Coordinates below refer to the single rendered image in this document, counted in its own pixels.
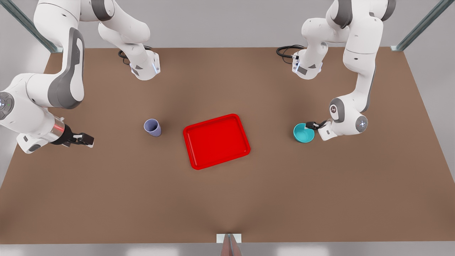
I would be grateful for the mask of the teal bowl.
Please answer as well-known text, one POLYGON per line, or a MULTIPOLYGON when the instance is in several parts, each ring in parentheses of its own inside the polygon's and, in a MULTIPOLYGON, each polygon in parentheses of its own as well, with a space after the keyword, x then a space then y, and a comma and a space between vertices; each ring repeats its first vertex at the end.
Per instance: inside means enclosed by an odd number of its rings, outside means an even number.
POLYGON ((307 128, 306 123, 299 123, 294 127, 293 135, 296 141, 308 143, 314 139, 315 131, 307 128))

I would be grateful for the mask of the lavender cup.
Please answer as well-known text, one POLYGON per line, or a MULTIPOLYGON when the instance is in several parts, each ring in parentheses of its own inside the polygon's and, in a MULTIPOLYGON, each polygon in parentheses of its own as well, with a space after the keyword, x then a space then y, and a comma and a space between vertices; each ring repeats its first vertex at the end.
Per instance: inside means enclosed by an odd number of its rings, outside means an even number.
POLYGON ((161 127, 156 119, 148 119, 144 123, 144 130, 151 136, 161 136, 161 127))

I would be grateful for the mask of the red rectangular tray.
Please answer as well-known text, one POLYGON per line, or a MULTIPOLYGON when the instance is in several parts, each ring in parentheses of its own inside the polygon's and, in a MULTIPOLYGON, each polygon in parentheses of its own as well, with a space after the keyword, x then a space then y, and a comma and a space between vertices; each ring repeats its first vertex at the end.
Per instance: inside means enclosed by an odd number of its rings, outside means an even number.
POLYGON ((183 137, 195 170, 241 158, 251 151, 240 117, 234 113, 187 126, 183 137))

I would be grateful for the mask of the silver frame post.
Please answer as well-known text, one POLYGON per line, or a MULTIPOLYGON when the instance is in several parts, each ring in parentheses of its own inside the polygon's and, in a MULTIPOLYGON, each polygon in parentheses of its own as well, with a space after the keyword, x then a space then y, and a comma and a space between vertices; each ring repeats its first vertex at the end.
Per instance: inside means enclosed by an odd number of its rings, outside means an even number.
POLYGON ((222 243, 220 256, 242 256, 238 245, 242 242, 241 234, 217 234, 216 242, 222 243))
POLYGON ((440 0, 428 14, 399 42, 391 46, 393 52, 402 52, 410 46, 455 0, 440 0))
POLYGON ((36 29, 34 23, 16 6, 12 0, 0 0, 2 5, 8 13, 10 13, 27 31, 32 34, 50 53, 62 53, 63 49, 57 47, 52 42, 47 40, 36 29))

